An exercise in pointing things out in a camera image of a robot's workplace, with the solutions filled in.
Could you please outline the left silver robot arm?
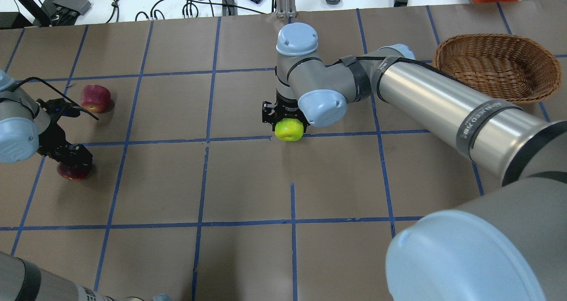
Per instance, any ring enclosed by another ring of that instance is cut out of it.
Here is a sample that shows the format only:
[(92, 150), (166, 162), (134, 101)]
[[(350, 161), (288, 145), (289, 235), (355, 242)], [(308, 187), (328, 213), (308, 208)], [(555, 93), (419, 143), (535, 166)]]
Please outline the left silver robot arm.
[[(43, 101), (33, 99), (23, 85), (37, 81), (57, 93), (60, 98)], [(79, 117), (86, 113), (95, 120), (98, 117), (84, 109), (38, 77), (20, 82), (5, 71), (0, 73), (0, 159), (1, 162), (24, 161), (35, 153), (63, 163), (63, 165), (90, 172), (93, 154), (83, 144), (66, 140), (65, 131), (59, 126), (61, 117)]]

